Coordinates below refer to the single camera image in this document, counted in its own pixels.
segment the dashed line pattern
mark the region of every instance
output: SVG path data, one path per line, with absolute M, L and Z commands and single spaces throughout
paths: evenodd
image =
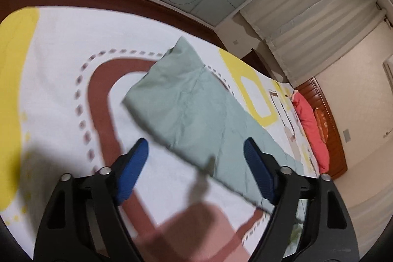
M 112 48 L 112 49 L 110 49 L 109 51 L 104 51 L 104 50 L 103 50 L 103 51 L 100 51 L 100 52 L 97 53 L 97 54 L 91 55 L 91 56 L 87 59 L 87 61 L 86 61 L 85 63 L 82 64 L 82 66 L 81 66 L 81 68 L 80 68 L 81 73 L 84 72 L 84 71 L 88 68 L 89 62 L 93 61 L 93 60 L 96 59 L 97 57 L 102 57 L 102 56 L 104 56 L 105 54 L 114 54 L 114 53 L 116 53 L 116 52 L 118 52 L 118 53 L 124 55 L 124 54 L 127 54 L 127 49 L 121 49 L 121 50 L 118 51 L 116 48 Z M 133 49 L 133 50 L 129 51 L 128 53 L 129 53 L 130 55 L 133 55 L 133 56 L 135 57 L 135 56 L 139 56 L 139 55 L 145 55 L 145 54 L 146 54 L 146 51 L 139 51 L 139 52 L 137 52 L 137 50 L 134 50 L 134 49 Z M 156 53 L 154 53 L 154 52 L 149 52 L 147 55 L 148 55 L 149 57 L 154 57 L 154 56 L 156 56 L 156 57 L 158 57 L 158 58 L 161 58 L 161 57 L 163 56 L 163 54 L 161 54 L 161 53 L 157 53 L 157 54 L 156 54 Z M 76 84 L 76 86 L 78 87 L 82 82 L 83 82 L 83 75 L 80 74 L 80 75 L 76 78 L 75 84 Z M 82 96 L 81 90 L 80 90 L 80 89 L 77 89 L 77 90 L 75 91 L 75 93 L 74 93 L 74 100 L 79 100 L 81 96 Z M 76 114 L 76 116 L 77 116 L 77 117 L 82 117 L 82 116 L 83 116 L 83 112 L 84 112 L 83 105 L 82 105 L 82 104 L 78 104 L 78 105 L 76 106 L 76 108 L 75 108 L 75 114 Z M 88 129 L 86 129 L 86 128 L 87 128 L 86 121 L 85 121 L 85 120 L 81 120 L 81 121 L 78 123 L 78 127 L 79 127 L 79 129 L 83 132 L 83 135 L 82 135 L 83 144 L 86 145 L 86 146 L 88 146 L 88 145 L 90 144 L 91 140 L 92 140 L 92 134 L 91 134 L 91 132 L 90 132 Z M 90 148 L 90 149 L 87 151 L 86 157 L 87 157 L 87 159 L 88 159 L 90 162 L 92 162 L 92 161 L 94 160 L 94 158 L 95 158 L 95 152 L 94 152 L 94 149 L 93 149 L 93 148 Z M 98 170 L 99 170 L 98 166 L 96 166 L 96 165 L 93 166 L 92 174 L 95 174 Z
M 261 222 L 263 222 L 265 220 L 265 214 L 263 215 L 263 217 L 256 223 L 254 223 L 254 227 L 251 228 L 248 232 L 247 235 L 243 238 L 242 241 L 242 245 L 244 246 L 244 243 L 248 240 L 248 238 L 254 233 L 254 231 L 256 230 L 257 227 L 259 227 L 259 225 L 261 224 Z
M 228 91 L 231 92 L 232 95 L 234 96 L 235 94 L 233 93 L 233 91 L 231 91 L 231 86 L 230 86 L 228 83 L 226 83 L 226 79 L 223 78 L 223 77 L 221 76 L 221 74 L 220 74 L 219 72 L 217 72 L 217 70 L 212 69 L 211 66 L 207 66 L 207 67 L 208 67 L 208 69 L 209 69 L 211 72 L 213 72 L 213 73 L 215 74 L 216 77 L 218 77 L 218 78 L 221 80 L 221 82 L 223 83 L 223 85 L 224 85 L 224 86 L 228 89 Z

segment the metal bolt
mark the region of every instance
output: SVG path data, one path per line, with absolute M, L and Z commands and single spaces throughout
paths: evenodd
M 99 170 L 99 173 L 102 175 L 106 175 L 111 173 L 112 169 L 110 167 L 103 167 Z
M 69 173 L 65 173 L 64 175 L 62 175 L 61 177 L 60 177 L 60 180 L 61 181 L 68 181 L 69 179 L 71 179 L 71 175 L 69 174 Z
M 292 174 L 292 169 L 290 167 L 286 167 L 286 166 L 285 167 L 281 167 L 280 171 L 281 171 L 281 173 L 284 173 L 284 174 L 287 174 L 287 175 Z
M 321 178 L 325 181 L 332 181 L 332 178 L 330 175 L 328 175 L 327 173 L 323 173 L 321 174 Z

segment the bed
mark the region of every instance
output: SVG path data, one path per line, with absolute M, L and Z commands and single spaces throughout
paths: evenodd
M 54 2 L 25 0 L 25 5 L 45 1 Z M 7 10 L 18 9 L 18 0 L 7 3 Z M 152 153 L 162 157 L 147 163 L 121 209 L 143 257 L 147 261 L 246 261 L 270 215 L 151 141 L 120 102 L 130 84 L 184 36 L 206 68 L 283 150 L 300 156 L 305 175 L 315 177 L 315 157 L 289 100 L 293 88 L 200 39 L 218 43 L 214 33 L 179 26 L 197 33 L 197 38 L 141 15 L 34 7 L 13 13 L 2 23 L 8 41 L 2 46 L 7 55 L 1 61 L 0 81 L 9 99 L 2 114 L 8 126 L 3 126 L 7 129 L 1 135 L 2 145 L 7 146 L 1 217 L 32 256 L 37 227 L 58 177 L 65 171 L 89 175 L 108 157 L 126 152 L 136 139 L 146 137 Z M 25 36 L 16 37 L 15 29 Z
M 323 94 L 323 91 L 318 85 L 315 77 L 307 80 L 299 87 L 296 87 L 296 89 L 307 99 L 314 111 L 319 110 L 323 115 L 322 121 L 326 122 L 328 131 L 326 139 L 326 146 L 329 150 L 330 157 L 328 174 L 333 178 L 333 180 L 337 179 L 348 170 L 348 167 L 345 160 L 345 153 L 341 143 L 340 134 L 325 95 Z

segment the blue gripper pad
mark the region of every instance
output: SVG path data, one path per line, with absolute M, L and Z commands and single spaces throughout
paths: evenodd
M 248 138 L 244 141 L 243 151 L 244 157 L 246 158 L 247 164 L 254 176 L 262 197 L 267 199 L 270 203 L 275 204 L 274 175 L 276 173 L 272 172 L 272 169 L 279 169 L 280 166 L 275 164 L 276 160 L 271 155 L 262 153 L 252 138 Z M 267 166 L 262 160 L 262 156 L 273 158 L 275 163 L 270 161 L 271 166 Z
M 148 154 L 149 143 L 146 139 L 141 138 L 137 141 L 137 143 L 135 143 L 135 146 L 130 150 L 130 152 L 127 155 L 124 155 L 129 156 L 130 159 L 128 160 L 128 163 L 123 164 L 123 170 L 117 179 L 117 194 L 115 196 L 117 205 L 121 205 L 130 197 L 132 189 L 134 188 L 146 163 Z

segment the red pillow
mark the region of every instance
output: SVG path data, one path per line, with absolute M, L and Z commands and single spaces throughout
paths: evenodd
M 300 119 L 300 123 L 303 126 L 304 132 L 306 133 L 307 139 L 309 140 L 312 152 L 317 159 L 320 173 L 328 172 L 329 151 L 321 139 L 313 109 L 299 92 L 294 93 L 292 103 Z

